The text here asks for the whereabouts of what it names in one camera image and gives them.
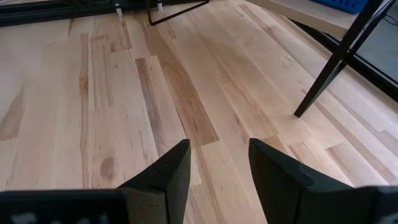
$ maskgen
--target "wooden floor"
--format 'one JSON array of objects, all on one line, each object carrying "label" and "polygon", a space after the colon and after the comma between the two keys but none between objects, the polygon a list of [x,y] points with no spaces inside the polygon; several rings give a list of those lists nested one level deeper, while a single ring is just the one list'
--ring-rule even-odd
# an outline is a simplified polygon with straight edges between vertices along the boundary
[{"label": "wooden floor", "polygon": [[184,138],[185,223],[265,223],[249,138],[350,185],[398,184],[397,103],[345,70],[293,116],[329,53],[252,4],[3,27],[0,43],[1,190],[116,187]]}]

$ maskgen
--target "wood knot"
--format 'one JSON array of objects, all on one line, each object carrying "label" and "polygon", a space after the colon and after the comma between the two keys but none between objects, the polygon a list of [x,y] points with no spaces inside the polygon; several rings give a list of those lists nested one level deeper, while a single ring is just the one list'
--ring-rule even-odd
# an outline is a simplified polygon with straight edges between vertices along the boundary
[{"label": "wood knot", "polygon": [[114,159],[112,157],[105,158],[104,161],[101,163],[101,167],[99,168],[101,177],[104,179],[112,179],[114,176],[113,169]]}]

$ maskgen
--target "black metal bar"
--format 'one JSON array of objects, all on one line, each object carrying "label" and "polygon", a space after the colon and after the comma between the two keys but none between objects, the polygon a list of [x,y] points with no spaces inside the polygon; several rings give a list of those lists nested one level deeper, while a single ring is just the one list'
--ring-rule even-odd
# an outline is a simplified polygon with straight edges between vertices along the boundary
[{"label": "black metal bar", "polygon": [[[338,39],[301,23],[293,22],[329,51],[334,52],[338,48],[340,44]],[[358,54],[354,54],[352,57],[347,56],[343,60],[367,81],[398,102],[398,82]]]},{"label": "black metal bar", "polygon": [[[368,26],[365,28],[363,33],[356,40],[353,47],[350,48],[347,57],[352,57],[358,51],[358,49],[362,46],[362,44],[365,42],[365,40],[373,32],[373,30],[376,28],[376,26],[379,24],[379,22],[387,15],[387,11],[395,3],[395,1],[396,0],[389,1],[380,11],[377,11],[376,15],[373,16],[373,18],[371,19],[371,22],[368,24]],[[342,63],[343,63],[343,66],[341,69],[343,69],[346,65],[346,62],[344,60],[342,61]]]},{"label": "black metal bar", "polygon": [[[73,19],[76,17],[107,14],[115,11],[115,5],[112,4],[111,0],[84,1],[87,1],[87,5],[80,8],[65,4],[64,0],[0,6],[0,27],[60,19]],[[198,0],[177,0],[170,2],[168,5],[189,2],[198,2]],[[123,11],[146,9],[145,0],[120,0],[120,3],[120,8],[122,8]]]},{"label": "black metal bar", "polygon": [[200,7],[200,6],[204,6],[205,4],[207,4],[207,3],[209,3],[209,2],[210,2],[210,0],[206,0],[206,1],[202,2],[202,3],[197,4],[196,6],[189,7],[188,9],[184,9],[184,10],[182,10],[182,11],[180,11],[180,12],[177,12],[177,13],[175,13],[175,14],[172,14],[172,15],[170,15],[170,16],[167,16],[167,17],[165,17],[165,18],[162,18],[162,19],[159,19],[158,21],[153,22],[153,21],[152,21],[152,15],[151,15],[151,13],[150,13],[150,2],[149,2],[149,0],[146,0],[146,8],[147,8],[147,14],[148,14],[149,24],[150,24],[151,26],[160,24],[161,22],[167,21],[167,20],[169,20],[169,19],[173,19],[174,17],[177,17],[177,16],[179,16],[179,15],[181,15],[181,14],[184,14],[184,13],[186,13],[186,12],[189,12],[189,11],[191,11],[191,10],[193,10],[193,9],[196,9],[196,8]]},{"label": "black metal bar", "polygon": [[72,19],[76,17],[94,16],[114,12],[114,8],[108,4],[76,9],[65,5],[64,7],[49,8],[41,11],[14,12],[0,16],[0,27],[46,22],[60,19]]},{"label": "black metal bar", "polygon": [[342,59],[347,56],[348,50],[356,40],[358,35],[361,33],[363,27],[369,22],[374,13],[382,4],[382,0],[368,1],[365,8],[359,13],[351,27],[348,29],[346,35],[341,40],[339,47],[330,57],[329,61],[323,67],[323,70],[315,80],[311,89],[305,95],[303,101],[298,106],[294,115],[301,117],[308,107],[316,100],[316,98],[322,93],[322,91],[331,83],[331,81],[337,76],[335,70],[336,66]]}]

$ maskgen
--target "blue container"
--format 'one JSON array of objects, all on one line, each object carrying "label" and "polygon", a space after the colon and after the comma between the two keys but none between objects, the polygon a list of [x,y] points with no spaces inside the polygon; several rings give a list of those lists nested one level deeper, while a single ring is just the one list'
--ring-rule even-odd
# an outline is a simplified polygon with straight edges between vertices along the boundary
[{"label": "blue container", "polygon": [[311,0],[351,14],[362,11],[368,0]]}]

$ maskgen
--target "black wire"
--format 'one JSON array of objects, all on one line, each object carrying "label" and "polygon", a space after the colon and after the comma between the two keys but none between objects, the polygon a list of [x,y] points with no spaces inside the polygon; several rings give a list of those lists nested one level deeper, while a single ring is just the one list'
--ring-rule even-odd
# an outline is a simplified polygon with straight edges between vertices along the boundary
[{"label": "black wire", "polygon": [[383,19],[384,19],[386,22],[390,23],[391,25],[394,25],[394,26],[398,27],[398,21],[397,21],[394,17],[392,17],[392,16],[390,16],[390,15],[386,15]]}]

